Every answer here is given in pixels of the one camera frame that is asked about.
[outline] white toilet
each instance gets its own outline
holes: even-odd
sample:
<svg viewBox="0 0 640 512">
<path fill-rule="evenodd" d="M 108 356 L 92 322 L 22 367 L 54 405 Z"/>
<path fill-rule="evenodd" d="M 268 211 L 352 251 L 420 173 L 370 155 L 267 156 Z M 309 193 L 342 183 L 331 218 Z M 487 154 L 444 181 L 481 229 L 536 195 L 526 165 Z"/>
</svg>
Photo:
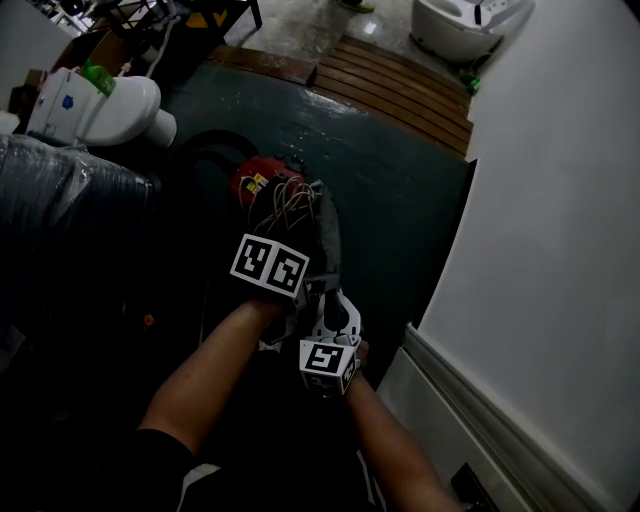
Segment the white toilet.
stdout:
<svg viewBox="0 0 640 512">
<path fill-rule="evenodd" d="M 422 47 L 456 63 L 490 53 L 526 21 L 533 0 L 414 0 L 411 36 Z"/>
<path fill-rule="evenodd" d="M 142 76 L 116 78 L 109 97 L 80 75 L 60 68 L 44 84 L 27 134 L 58 144 L 113 146 L 142 135 L 169 147 L 175 118 L 160 110 L 160 88 Z"/>
</svg>

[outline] forearm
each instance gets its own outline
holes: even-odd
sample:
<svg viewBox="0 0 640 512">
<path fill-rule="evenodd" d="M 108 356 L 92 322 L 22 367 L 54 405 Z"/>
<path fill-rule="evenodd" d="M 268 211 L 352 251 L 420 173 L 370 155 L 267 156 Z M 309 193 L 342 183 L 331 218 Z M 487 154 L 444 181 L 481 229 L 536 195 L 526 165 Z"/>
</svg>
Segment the forearm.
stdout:
<svg viewBox="0 0 640 512">
<path fill-rule="evenodd" d="M 139 428 L 166 432 L 196 454 L 279 311 L 250 301 L 225 318 L 156 392 Z"/>
<path fill-rule="evenodd" d="M 362 376 L 346 394 L 364 454 L 401 512 L 459 511 L 411 435 L 394 418 Z"/>
</svg>

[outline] dark green floor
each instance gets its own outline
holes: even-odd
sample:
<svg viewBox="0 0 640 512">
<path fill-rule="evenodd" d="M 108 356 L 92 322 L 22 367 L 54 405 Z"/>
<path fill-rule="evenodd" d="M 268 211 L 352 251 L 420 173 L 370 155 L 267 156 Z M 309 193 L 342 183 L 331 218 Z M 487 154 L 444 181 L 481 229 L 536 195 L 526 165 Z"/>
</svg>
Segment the dark green floor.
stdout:
<svg viewBox="0 0 640 512">
<path fill-rule="evenodd" d="M 373 114 L 214 65 L 164 90 L 162 108 L 178 122 L 174 147 L 204 130 L 231 130 L 262 154 L 303 158 L 328 185 L 340 215 L 343 289 L 363 315 L 377 383 L 441 271 L 467 164 Z M 219 186 L 203 181 L 198 200 L 220 201 Z"/>
</svg>

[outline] wooden slat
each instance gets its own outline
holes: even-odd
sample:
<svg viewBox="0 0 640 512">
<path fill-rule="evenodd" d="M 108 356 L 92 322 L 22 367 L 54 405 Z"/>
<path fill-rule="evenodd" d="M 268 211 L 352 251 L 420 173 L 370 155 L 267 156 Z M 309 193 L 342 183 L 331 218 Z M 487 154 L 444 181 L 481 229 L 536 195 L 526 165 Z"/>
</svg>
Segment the wooden slat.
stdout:
<svg viewBox="0 0 640 512">
<path fill-rule="evenodd" d="M 344 84 L 337 80 L 327 78 L 325 76 L 318 76 L 316 78 L 315 85 L 318 87 L 322 87 L 323 89 L 337 92 L 338 94 L 342 94 L 343 96 L 347 96 L 348 98 L 353 98 L 371 107 L 375 107 L 376 109 L 389 114 L 396 119 L 400 119 L 401 121 L 404 121 L 405 123 L 414 126 L 415 128 L 440 140 L 442 143 L 455 149 L 462 155 L 466 154 L 467 144 L 462 142 L 457 137 L 454 137 L 442 128 L 439 128 L 426 119 L 423 119 L 422 117 L 414 114 L 413 112 L 399 107 L 398 105 L 394 105 L 387 100 L 383 100 L 382 98 L 375 96 L 374 94 L 363 91 L 351 85 Z"/>
<path fill-rule="evenodd" d="M 380 64 L 386 68 L 392 69 L 400 74 L 403 74 L 409 78 L 413 78 L 414 80 L 430 87 L 431 89 L 439 92 L 443 96 L 455 101 L 456 103 L 468 107 L 470 103 L 469 97 L 465 97 L 462 94 L 458 94 L 456 91 L 451 90 L 449 87 L 444 86 L 435 80 L 426 77 L 413 69 L 406 67 L 403 64 L 399 64 L 391 59 L 387 59 L 386 57 L 382 57 L 381 55 L 377 55 L 375 53 L 371 53 L 367 50 L 363 50 L 362 48 L 358 48 L 357 46 L 352 46 L 350 44 L 338 43 L 335 48 L 337 50 L 351 53 L 358 57 L 362 57 L 363 59 L 368 59 L 372 62 Z"/>
<path fill-rule="evenodd" d="M 207 57 L 207 61 L 301 85 L 307 83 L 315 68 L 314 64 L 304 60 L 227 45 L 218 46 Z"/>
<path fill-rule="evenodd" d="M 362 57 L 358 57 L 357 55 L 353 55 L 347 52 L 341 52 L 340 50 L 335 50 L 335 49 L 330 53 L 330 56 L 340 60 L 350 62 L 351 64 L 355 64 L 357 66 L 368 69 L 370 71 L 375 71 L 376 73 L 386 76 L 387 78 L 391 78 L 396 82 L 400 82 L 401 84 L 406 85 L 407 87 L 411 87 L 412 89 L 424 94 L 425 96 L 428 96 L 432 100 L 440 103 L 441 105 L 446 106 L 447 108 L 453 110 L 454 112 L 458 112 L 463 117 L 466 117 L 469 112 L 468 108 L 463 107 L 462 105 L 456 103 L 455 101 L 451 101 L 449 98 L 445 98 L 444 96 L 442 96 L 442 94 L 432 89 L 429 89 L 429 87 L 424 86 L 420 82 L 416 82 L 415 80 L 405 75 L 402 75 L 400 73 L 397 73 L 396 71 L 393 71 L 392 69 L 381 66 L 380 64 L 376 64 L 375 62 L 371 62 L 368 59 L 363 59 Z"/>
<path fill-rule="evenodd" d="M 370 107 L 369 105 L 365 105 L 364 103 L 360 103 L 357 100 L 354 100 L 352 98 L 347 98 L 346 96 L 343 96 L 342 94 L 338 94 L 336 92 L 330 91 L 329 89 L 323 89 L 322 87 L 318 87 L 316 85 L 314 85 L 311 90 L 315 93 L 321 94 L 322 96 L 326 96 L 327 98 L 330 98 L 332 100 L 335 100 L 339 103 L 342 103 L 344 105 L 348 105 L 350 107 L 355 107 L 358 108 L 360 110 L 363 110 L 365 112 L 371 112 L 372 114 L 382 117 L 383 119 L 385 119 L 386 121 L 398 126 L 399 128 L 403 129 L 403 130 L 407 130 L 411 133 L 415 133 L 421 137 L 424 137 L 426 140 L 428 140 L 430 143 L 432 144 L 436 144 L 437 146 L 440 146 L 441 148 L 449 151 L 452 155 L 455 155 L 458 158 L 464 158 L 464 155 L 462 153 L 459 153 L 458 151 L 456 151 L 453 148 L 450 148 L 449 146 L 447 146 L 446 144 L 443 144 L 442 142 L 440 142 L 438 139 L 432 137 L 431 135 L 429 135 L 428 133 L 423 132 L 422 130 L 418 130 L 417 128 L 408 125 L 407 123 L 404 123 L 402 121 L 400 121 L 399 119 L 396 119 L 393 116 L 390 116 L 389 114 L 386 114 L 376 108 Z"/>
<path fill-rule="evenodd" d="M 370 71 L 360 66 L 356 66 L 355 64 L 341 59 L 336 59 L 335 57 L 324 57 L 320 62 L 326 66 L 340 69 L 347 73 L 351 73 L 352 75 L 364 78 L 365 80 L 373 82 L 374 84 L 379 84 L 383 87 L 386 87 L 387 89 L 391 89 L 392 91 L 395 91 L 398 94 L 401 94 L 433 110 L 437 114 L 440 114 L 441 116 L 449 119 L 450 121 L 454 122 L 455 124 L 469 132 L 473 128 L 473 124 L 465 119 L 459 112 L 456 112 L 442 105 L 441 103 L 430 99 L 428 96 L 416 91 L 411 87 L 407 87 L 400 82 L 392 80 L 391 78 L 387 78 L 380 73 L 376 73 L 375 71 Z"/>
<path fill-rule="evenodd" d="M 433 110 L 430 110 L 415 101 L 412 101 L 401 94 L 393 92 L 385 87 L 369 82 L 368 80 L 364 80 L 360 77 L 352 75 L 350 73 L 345 73 L 340 69 L 335 69 L 332 67 L 325 66 L 324 64 L 318 64 L 318 76 L 325 76 L 327 78 L 331 78 L 333 80 L 337 80 L 338 82 L 342 82 L 347 85 L 351 85 L 353 87 L 357 87 L 363 91 L 369 92 L 382 98 L 383 100 L 387 100 L 394 105 L 398 105 L 409 112 L 413 112 L 416 115 L 419 115 L 423 119 L 430 121 L 437 126 L 438 128 L 442 128 L 447 133 L 447 138 L 443 138 L 442 135 L 432 134 L 439 139 L 442 139 L 443 142 L 446 142 L 449 145 L 453 145 L 453 137 L 459 139 L 460 141 L 469 144 L 469 132 L 465 129 L 461 128 L 455 123 L 452 123 L 448 119 L 442 117 L 439 114 L 436 114 Z"/>
<path fill-rule="evenodd" d="M 450 89 L 457 92 L 458 94 L 469 97 L 469 93 L 465 90 L 464 86 L 461 83 L 454 82 L 453 80 L 442 76 L 438 72 L 433 71 L 432 69 L 429 69 L 425 66 L 422 66 L 421 64 L 418 64 L 417 62 L 414 62 L 410 59 L 407 59 L 402 55 L 397 55 L 395 53 L 385 50 L 384 48 L 380 48 L 378 46 L 375 46 L 371 43 L 367 43 L 365 41 L 360 41 L 359 39 L 354 39 L 353 37 L 349 37 L 347 35 L 343 35 L 342 38 L 340 39 L 340 42 L 345 44 L 350 44 L 352 46 L 358 46 L 363 50 L 368 50 L 371 53 L 377 53 L 378 55 L 381 55 L 382 57 L 386 57 L 387 59 L 395 60 L 397 63 L 403 64 L 408 68 L 413 69 L 414 71 L 417 71 L 422 75 L 426 75 L 432 80 L 435 80 L 436 82 L 444 85 L 445 87 L 449 87 Z"/>
</svg>

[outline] baseboard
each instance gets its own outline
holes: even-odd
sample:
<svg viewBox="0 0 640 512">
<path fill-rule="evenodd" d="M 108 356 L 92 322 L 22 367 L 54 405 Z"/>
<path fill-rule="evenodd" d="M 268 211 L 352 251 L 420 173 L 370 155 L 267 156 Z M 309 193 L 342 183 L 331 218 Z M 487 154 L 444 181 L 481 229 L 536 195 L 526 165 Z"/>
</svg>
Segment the baseboard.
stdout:
<svg viewBox="0 0 640 512">
<path fill-rule="evenodd" d="M 603 512 L 620 507 L 598 486 L 570 467 L 566 460 L 540 443 L 530 431 L 513 421 L 478 386 L 466 378 L 434 347 L 408 325 L 403 348 L 448 400 L 495 463 L 534 510 Z"/>
</svg>

